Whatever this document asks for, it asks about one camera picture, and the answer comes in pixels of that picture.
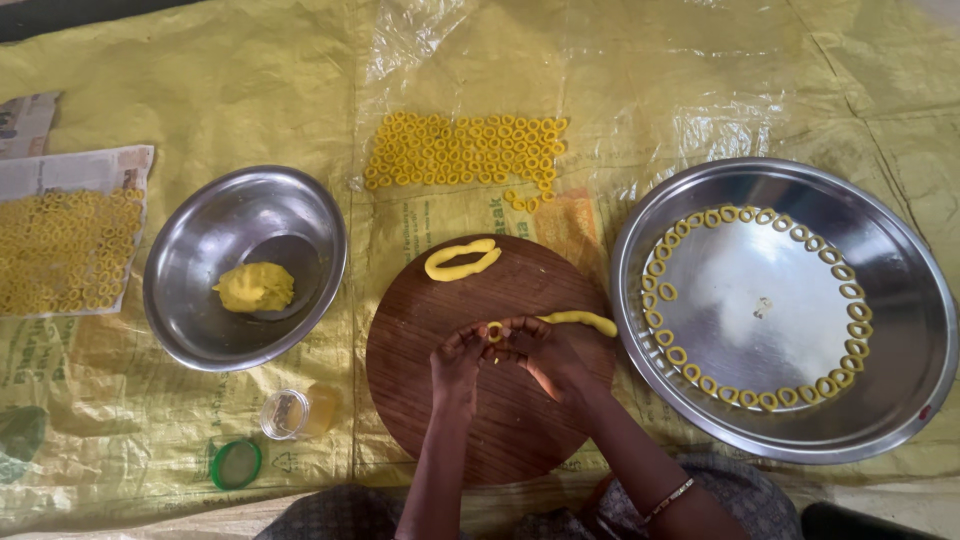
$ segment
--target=steel bowl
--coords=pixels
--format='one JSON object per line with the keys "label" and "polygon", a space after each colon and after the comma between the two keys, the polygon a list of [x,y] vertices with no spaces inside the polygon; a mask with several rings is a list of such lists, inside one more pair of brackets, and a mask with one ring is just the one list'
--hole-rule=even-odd
{"label": "steel bowl", "polygon": [[[639,277],[655,245],[693,212],[773,208],[840,249],[874,312],[871,352],[851,386],[816,405],[766,412],[728,405],[664,361],[643,318]],[[756,223],[694,229],[660,277],[661,329],[705,375],[755,392],[812,384],[840,367],[852,319],[830,266],[803,243]],[[702,430],[747,452],[803,464],[856,461],[896,447],[929,422],[957,368],[947,282],[921,240],[873,196],[787,160],[719,160],[663,182],[632,210],[612,257],[611,294],[630,358],[654,390]]]}
{"label": "steel bowl", "polygon": [[[274,262],[294,278],[283,311],[233,313],[212,289],[239,263]],[[269,361],[317,324],[340,286],[347,228],[329,192],[288,167],[226,174],[170,216],[147,258],[143,302],[163,348],[204,371]]]}

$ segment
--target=jar lid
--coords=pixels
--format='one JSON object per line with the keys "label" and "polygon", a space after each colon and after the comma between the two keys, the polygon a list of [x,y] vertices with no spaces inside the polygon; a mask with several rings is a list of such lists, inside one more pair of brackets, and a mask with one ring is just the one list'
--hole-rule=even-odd
{"label": "jar lid", "polygon": [[224,445],[210,463],[213,485],[225,491],[240,489],[256,478],[263,455],[252,442],[240,439]]}

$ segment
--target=plastic sheet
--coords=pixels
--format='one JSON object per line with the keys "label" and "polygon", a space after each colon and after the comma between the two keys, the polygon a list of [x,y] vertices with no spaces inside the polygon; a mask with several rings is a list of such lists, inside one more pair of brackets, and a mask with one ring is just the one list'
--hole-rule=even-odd
{"label": "plastic sheet", "polygon": [[[605,287],[630,207],[705,160],[767,155],[847,178],[918,227],[960,286],[958,50],[893,0],[210,0],[0,47],[0,96],[64,90],[49,154],[156,146],[122,311],[0,322],[0,409],[16,415],[0,419],[0,437],[16,425],[36,443],[0,465],[16,475],[0,475],[0,532],[116,527],[348,480],[409,481],[415,464],[383,428],[363,361],[396,273],[449,238],[509,233]],[[373,129],[398,109],[569,118],[557,201],[533,215],[505,208],[504,189],[535,189],[520,182],[351,190]],[[143,319],[148,248],[190,193],[265,162],[306,171],[337,199],[350,231],[344,285],[286,355],[243,373],[187,370]],[[298,443],[258,434],[264,398],[314,381],[341,396],[330,433]],[[669,451],[753,459],[680,419],[625,359],[613,393]],[[958,396],[907,444],[867,461],[757,462],[842,484],[955,475]],[[264,450],[263,470],[244,490],[217,492],[208,458],[241,436]],[[588,443],[564,469],[605,466]]]}

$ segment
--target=bangle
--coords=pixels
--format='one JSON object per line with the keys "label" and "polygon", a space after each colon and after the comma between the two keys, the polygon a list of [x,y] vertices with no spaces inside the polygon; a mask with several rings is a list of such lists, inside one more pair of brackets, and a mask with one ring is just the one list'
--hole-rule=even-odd
{"label": "bangle", "polygon": [[654,519],[654,516],[659,514],[661,511],[663,511],[663,509],[669,506],[670,503],[673,503],[678,497],[680,497],[684,493],[684,491],[689,489],[691,485],[693,485],[693,479],[689,479],[686,482],[684,482],[684,485],[678,487],[677,490],[671,493],[669,497],[664,499],[662,503],[657,504],[657,507],[654,508],[654,511],[650,512],[649,516],[643,518],[643,525],[647,525],[648,523],[650,523],[650,520]]}

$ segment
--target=wooden cutting board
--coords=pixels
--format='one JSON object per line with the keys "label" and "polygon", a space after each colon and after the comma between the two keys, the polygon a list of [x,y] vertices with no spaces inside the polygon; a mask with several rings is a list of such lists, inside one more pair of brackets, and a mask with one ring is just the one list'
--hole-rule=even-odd
{"label": "wooden cutting board", "polygon": [[[423,271],[426,259],[438,249],[478,238],[494,238],[503,250],[487,270],[455,282],[435,282]],[[459,256],[444,266],[482,256]],[[610,317],[606,305],[601,291],[572,264],[529,240],[477,234],[440,244],[400,271],[373,317],[367,380],[376,410],[403,450],[419,457],[432,401],[429,356],[454,330],[474,321],[571,309]],[[589,370],[609,388],[615,339],[586,325],[564,326]],[[484,363],[477,390],[464,474],[467,484],[502,484],[545,475],[587,440],[577,419],[515,364]]]}

